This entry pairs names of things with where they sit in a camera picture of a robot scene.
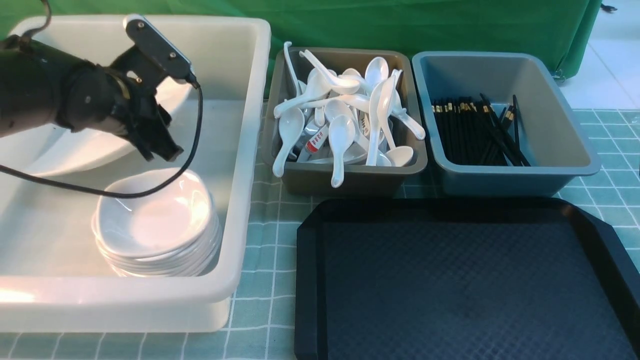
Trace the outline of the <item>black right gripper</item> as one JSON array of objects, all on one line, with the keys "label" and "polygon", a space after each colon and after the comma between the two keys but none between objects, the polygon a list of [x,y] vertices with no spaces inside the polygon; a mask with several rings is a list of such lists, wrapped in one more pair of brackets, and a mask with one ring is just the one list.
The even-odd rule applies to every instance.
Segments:
[{"label": "black right gripper", "polygon": [[157,155],[174,162],[184,150],[169,132],[171,115],[156,100],[165,78],[157,68],[79,64],[62,78],[55,123],[127,138],[146,161]]}]

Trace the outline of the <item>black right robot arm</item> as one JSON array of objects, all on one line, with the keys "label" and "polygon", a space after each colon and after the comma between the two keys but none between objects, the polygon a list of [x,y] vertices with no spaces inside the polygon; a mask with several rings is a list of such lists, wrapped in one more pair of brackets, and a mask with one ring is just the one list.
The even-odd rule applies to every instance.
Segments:
[{"label": "black right robot arm", "polygon": [[1,41],[2,137],[45,125],[96,130],[131,143],[144,159],[173,162],[183,153],[172,118],[156,100],[165,70],[128,48],[109,66],[11,35]]}]

